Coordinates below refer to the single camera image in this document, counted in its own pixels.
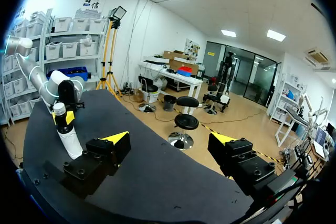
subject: blue container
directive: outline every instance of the blue container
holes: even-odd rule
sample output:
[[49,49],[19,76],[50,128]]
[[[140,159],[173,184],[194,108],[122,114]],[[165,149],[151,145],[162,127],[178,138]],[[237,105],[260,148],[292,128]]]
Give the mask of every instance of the blue container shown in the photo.
[[177,73],[183,75],[183,76],[187,76],[187,77],[190,77],[191,76],[191,73],[190,72],[187,72],[187,71],[183,71],[183,70],[178,70]]
[[[63,74],[65,74],[67,77],[75,77],[75,76],[79,76],[82,77],[84,81],[88,80],[88,70],[86,69],[86,67],[75,67],[75,68],[62,68],[62,69],[55,69],[58,70],[60,72],[62,72]],[[47,78],[49,80],[51,73],[53,72],[49,71],[47,73]]]

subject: ceiling light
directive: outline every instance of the ceiling light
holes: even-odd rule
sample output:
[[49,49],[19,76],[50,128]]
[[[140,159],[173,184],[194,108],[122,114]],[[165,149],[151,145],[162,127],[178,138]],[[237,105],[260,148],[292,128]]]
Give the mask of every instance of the ceiling light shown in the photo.
[[282,42],[285,39],[285,35],[277,33],[276,31],[268,30],[267,35],[268,38],[275,39],[279,42]]
[[237,37],[234,31],[222,30],[222,33],[226,36],[235,37],[235,38]]

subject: tripod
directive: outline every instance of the tripod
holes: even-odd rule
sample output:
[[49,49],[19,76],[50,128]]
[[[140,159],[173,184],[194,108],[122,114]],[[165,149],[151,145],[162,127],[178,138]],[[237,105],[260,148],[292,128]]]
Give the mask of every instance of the tripod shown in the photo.
[[111,32],[112,29],[114,29],[113,39],[112,39],[112,47],[111,47],[111,56],[110,56],[110,61],[108,61],[110,67],[109,67],[109,71],[106,74],[106,77],[105,78],[104,77],[100,78],[100,81],[99,81],[99,83],[96,87],[96,90],[99,89],[100,86],[102,87],[102,89],[107,88],[115,96],[115,98],[120,102],[119,97],[117,96],[117,94],[115,93],[115,91],[112,89],[112,86],[111,86],[111,76],[112,76],[114,84],[117,87],[118,93],[119,93],[120,97],[122,97],[122,94],[120,92],[120,89],[118,87],[117,82],[115,81],[115,77],[114,77],[113,72],[112,72],[112,60],[113,60],[113,54],[114,54],[114,47],[115,47],[116,38],[117,38],[117,31],[118,31],[119,27],[120,27],[120,20],[110,18],[109,28],[108,28],[106,43],[105,43],[104,58],[103,58],[103,61],[101,62],[101,64],[102,64],[102,70],[101,70],[102,76],[105,74],[106,52],[107,52],[107,46],[108,46],[108,43],[109,43],[110,32]]

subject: black table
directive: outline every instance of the black table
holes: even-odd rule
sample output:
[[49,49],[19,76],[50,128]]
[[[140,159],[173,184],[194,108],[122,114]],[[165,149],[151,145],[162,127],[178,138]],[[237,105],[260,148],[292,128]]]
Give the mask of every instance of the black table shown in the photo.
[[[124,131],[130,132],[132,146],[116,174],[108,176],[85,202],[137,219],[205,223],[230,223],[243,216],[252,203],[234,181],[169,145],[107,90],[85,92],[82,101],[85,109],[78,110],[74,125],[83,147],[92,138]],[[63,163],[71,159],[51,115],[39,102],[30,116],[24,143],[24,170],[30,180],[41,176],[45,161],[62,170]],[[65,200],[62,206],[56,202],[59,193],[53,194],[56,185],[50,181],[40,180],[35,198],[43,198],[54,208],[60,207],[60,215],[68,214],[70,210],[65,206],[69,201]]]

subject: black office chair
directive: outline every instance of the black office chair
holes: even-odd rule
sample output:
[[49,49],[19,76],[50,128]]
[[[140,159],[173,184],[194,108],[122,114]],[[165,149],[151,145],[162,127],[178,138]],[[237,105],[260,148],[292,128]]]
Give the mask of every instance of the black office chair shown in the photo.
[[[200,104],[197,99],[193,97],[179,97],[176,102],[177,105],[190,108],[197,108]],[[189,114],[178,114],[175,117],[176,126],[182,129],[181,132],[173,132],[168,137],[168,142],[176,148],[187,150],[194,145],[194,141],[185,132],[187,130],[194,130],[198,127],[198,120],[196,117]]]
[[159,88],[154,85],[153,80],[146,78],[144,76],[139,76],[139,81],[141,83],[141,90],[148,93],[147,104],[146,103],[140,104],[139,110],[146,113],[156,111],[156,107],[154,105],[149,104],[149,99],[150,99],[150,93],[157,92]]

